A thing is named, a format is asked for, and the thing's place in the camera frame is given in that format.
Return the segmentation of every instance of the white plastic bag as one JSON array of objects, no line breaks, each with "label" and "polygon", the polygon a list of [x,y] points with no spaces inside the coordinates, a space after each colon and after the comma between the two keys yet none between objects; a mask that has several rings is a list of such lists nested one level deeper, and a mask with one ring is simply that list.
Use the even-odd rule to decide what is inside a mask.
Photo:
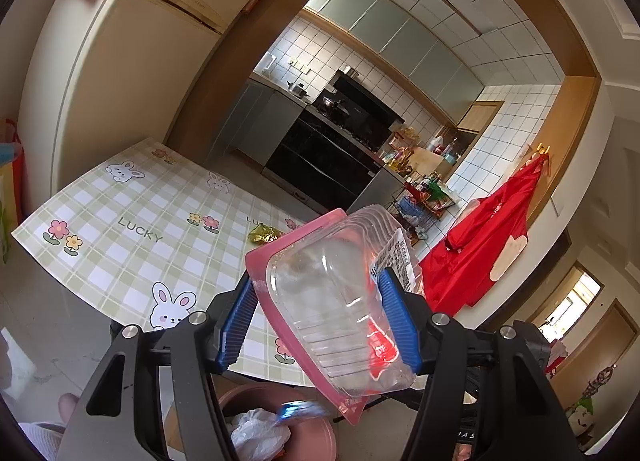
[{"label": "white plastic bag", "polygon": [[289,440],[286,425],[276,425],[278,416],[264,409],[238,414],[227,425],[240,461],[271,461]]}]

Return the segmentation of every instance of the upper cabinet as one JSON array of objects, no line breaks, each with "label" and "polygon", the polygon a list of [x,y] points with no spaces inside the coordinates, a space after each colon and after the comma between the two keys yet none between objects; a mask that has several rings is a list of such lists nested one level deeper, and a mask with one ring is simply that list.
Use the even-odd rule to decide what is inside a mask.
[{"label": "upper cabinet", "polygon": [[457,124],[484,87],[421,22],[390,0],[310,0],[422,90]]}]

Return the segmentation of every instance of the checkered tablecloth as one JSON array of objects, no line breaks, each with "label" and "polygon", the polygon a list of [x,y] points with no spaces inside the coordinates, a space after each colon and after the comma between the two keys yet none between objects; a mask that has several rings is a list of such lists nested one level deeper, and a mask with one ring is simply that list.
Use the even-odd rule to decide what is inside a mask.
[{"label": "checkered tablecloth", "polygon": [[[13,236],[85,302],[150,331],[170,327],[174,313],[177,319],[205,310],[216,294],[236,287],[244,255],[254,247],[247,234],[258,222],[284,232],[300,224],[145,139],[54,195]],[[164,286],[156,297],[170,300],[154,299],[154,286]],[[172,309],[156,311],[152,324],[154,308],[164,304]],[[311,386],[276,339],[258,306],[231,370]]]}]

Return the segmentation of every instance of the yellow flower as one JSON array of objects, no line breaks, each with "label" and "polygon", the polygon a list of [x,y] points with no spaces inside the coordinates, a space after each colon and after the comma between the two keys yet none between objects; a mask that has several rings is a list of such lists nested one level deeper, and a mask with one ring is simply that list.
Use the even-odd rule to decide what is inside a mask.
[{"label": "yellow flower", "polygon": [[71,250],[77,250],[82,246],[82,239],[78,239],[77,235],[69,235],[66,238],[66,247]]}]

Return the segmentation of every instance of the gold foil wrapper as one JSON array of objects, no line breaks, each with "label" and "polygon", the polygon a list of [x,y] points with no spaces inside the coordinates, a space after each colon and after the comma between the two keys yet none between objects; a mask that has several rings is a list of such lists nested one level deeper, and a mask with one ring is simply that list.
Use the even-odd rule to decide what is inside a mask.
[{"label": "gold foil wrapper", "polygon": [[272,228],[271,226],[267,226],[266,224],[260,222],[253,230],[249,232],[247,238],[252,243],[263,245],[265,243],[275,241],[281,235],[284,235],[284,232],[281,232],[277,228]]}]

